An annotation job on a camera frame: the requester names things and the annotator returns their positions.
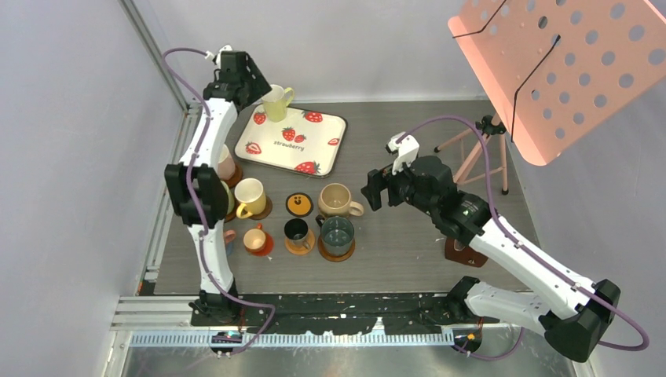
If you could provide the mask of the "yellow mug back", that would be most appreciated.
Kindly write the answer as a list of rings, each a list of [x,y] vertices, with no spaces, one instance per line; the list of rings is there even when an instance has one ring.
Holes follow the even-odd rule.
[[[287,108],[295,98],[291,87],[284,88],[277,84],[270,86],[270,91],[261,97],[265,114],[271,122],[278,123],[287,117]]]

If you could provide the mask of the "red apple smiley coaster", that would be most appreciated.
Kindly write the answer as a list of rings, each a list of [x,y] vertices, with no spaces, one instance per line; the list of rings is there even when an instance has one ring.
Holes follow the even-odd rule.
[[[250,248],[245,247],[246,252],[248,254],[258,257],[264,257],[269,255],[273,251],[273,248],[274,248],[274,240],[270,235],[267,235],[265,237],[265,242],[261,249],[251,250]]]

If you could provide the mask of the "light orange round coaster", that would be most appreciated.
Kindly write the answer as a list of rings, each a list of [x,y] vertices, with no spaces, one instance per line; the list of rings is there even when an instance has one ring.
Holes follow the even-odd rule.
[[[317,238],[315,237],[313,230],[309,230],[307,236],[302,240],[293,241],[288,237],[284,239],[285,247],[294,255],[308,254],[316,245],[316,242]]]

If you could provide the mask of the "dark walnut round coaster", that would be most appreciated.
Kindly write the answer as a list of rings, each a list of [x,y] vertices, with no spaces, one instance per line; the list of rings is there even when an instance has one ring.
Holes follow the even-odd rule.
[[[266,197],[266,204],[263,212],[254,215],[252,218],[254,220],[262,220],[264,218],[267,218],[273,210],[273,202],[269,196]]]

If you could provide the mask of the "beige brown cup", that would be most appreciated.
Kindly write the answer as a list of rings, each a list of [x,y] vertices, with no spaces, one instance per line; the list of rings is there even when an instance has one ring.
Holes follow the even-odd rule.
[[[326,185],[320,192],[317,201],[318,211],[325,218],[341,216],[362,216],[364,207],[353,201],[350,190],[343,184],[331,183]]]

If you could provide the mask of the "small orange cup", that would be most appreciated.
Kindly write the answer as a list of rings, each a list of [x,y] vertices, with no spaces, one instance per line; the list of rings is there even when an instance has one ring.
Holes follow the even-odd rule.
[[[251,250],[261,249],[266,236],[267,233],[263,230],[263,225],[258,224],[244,234],[243,245]]]

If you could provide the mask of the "orange black smiley coaster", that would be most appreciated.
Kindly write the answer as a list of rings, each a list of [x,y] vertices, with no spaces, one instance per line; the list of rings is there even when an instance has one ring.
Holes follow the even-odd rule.
[[[285,207],[290,215],[304,218],[313,212],[314,204],[309,195],[304,192],[295,192],[286,198]]]

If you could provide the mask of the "pink white mug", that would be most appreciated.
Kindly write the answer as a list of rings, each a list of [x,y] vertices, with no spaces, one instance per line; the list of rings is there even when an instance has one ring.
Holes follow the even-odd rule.
[[[217,173],[220,179],[230,180],[236,172],[236,163],[232,157],[229,147],[223,144],[218,158]]]

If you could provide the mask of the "dark brown ridged coaster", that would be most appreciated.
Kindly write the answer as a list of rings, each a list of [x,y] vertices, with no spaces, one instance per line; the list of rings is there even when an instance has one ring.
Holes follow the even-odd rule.
[[[344,262],[353,255],[355,248],[356,248],[356,240],[353,239],[352,243],[350,244],[349,250],[345,254],[333,255],[328,252],[328,249],[326,248],[322,237],[319,236],[317,239],[317,250],[319,251],[320,255],[329,262]]]

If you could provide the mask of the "dark maroon cup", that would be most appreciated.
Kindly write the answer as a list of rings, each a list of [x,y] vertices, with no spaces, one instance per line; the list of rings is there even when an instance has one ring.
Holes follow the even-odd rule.
[[[292,218],[287,221],[284,225],[284,235],[287,239],[287,244],[293,249],[309,248],[309,226],[305,220]]]

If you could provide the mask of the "dark green mug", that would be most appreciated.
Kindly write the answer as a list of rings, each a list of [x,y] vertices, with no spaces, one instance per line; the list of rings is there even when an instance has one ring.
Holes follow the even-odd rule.
[[[355,236],[352,222],[341,216],[325,218],[323,215],[317,215],[316,221],[328,252],[333,255],[345,254]]]

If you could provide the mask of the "light green cup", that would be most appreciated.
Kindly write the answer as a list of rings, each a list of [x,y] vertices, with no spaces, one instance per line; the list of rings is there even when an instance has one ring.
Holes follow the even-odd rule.
[[[225,190],[225,194],[226,194],[227,202],[228,202],[225,216],[226,217],[228,217],[228,216],[233,217],[235,215],[235,207],[236,207],[236,201],[235,201],[234,194],[232,193],[231,188],[227,185],[227,183],[225,181],[221,181],[221,183],[222,183],[222,186]]]

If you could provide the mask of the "small pink white cup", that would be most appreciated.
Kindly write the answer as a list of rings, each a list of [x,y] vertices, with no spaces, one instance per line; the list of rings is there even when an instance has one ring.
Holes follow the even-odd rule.
[[[228,249],[232,245],[232,242],[234,241],[235,238],[236,238],[236,232],[234,230],[224,231],[223,240],[224,240],[225,249]]]

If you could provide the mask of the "brown ridged wooden coaster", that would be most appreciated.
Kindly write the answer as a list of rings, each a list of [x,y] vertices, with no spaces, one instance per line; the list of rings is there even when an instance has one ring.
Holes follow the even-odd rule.
[[[236,202],[236,198],[234,195],[231,195],[228,198],[228,209],[227,209],[227,214],[225,216],[225,222],[230,222],[236,218],[236,211],[238,208],[239,204]]]

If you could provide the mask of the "yellow mug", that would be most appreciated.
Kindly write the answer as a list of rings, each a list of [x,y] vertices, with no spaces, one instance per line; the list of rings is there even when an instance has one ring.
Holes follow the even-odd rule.
[[[236,216],[251,218],[262,214],[267,208],[267,196],[263,184],[256,178],[244,178],[235,187],[238,203]]]
[[[291,87],[284,88],[277,84],[270,86],[270,91],[261,97],[265,114],[271,122],[278,123],[287,117],[287,108],[295,98]]]

